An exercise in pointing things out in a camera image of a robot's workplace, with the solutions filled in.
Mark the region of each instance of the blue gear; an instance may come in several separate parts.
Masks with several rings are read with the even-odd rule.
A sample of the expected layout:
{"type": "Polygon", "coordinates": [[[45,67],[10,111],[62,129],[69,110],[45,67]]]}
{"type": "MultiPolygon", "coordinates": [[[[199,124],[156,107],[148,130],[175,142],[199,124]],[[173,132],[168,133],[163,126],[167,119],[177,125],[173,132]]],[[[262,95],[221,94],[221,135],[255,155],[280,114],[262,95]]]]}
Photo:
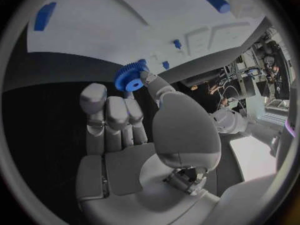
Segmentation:
{"type": "Polygon", "coordinates": [[[123,66],[115,75],[114,86],[119,91],[133,92],[140,89],[143,83],[140,79],[142,71],[149,71],[145,59],[123,66]]]}

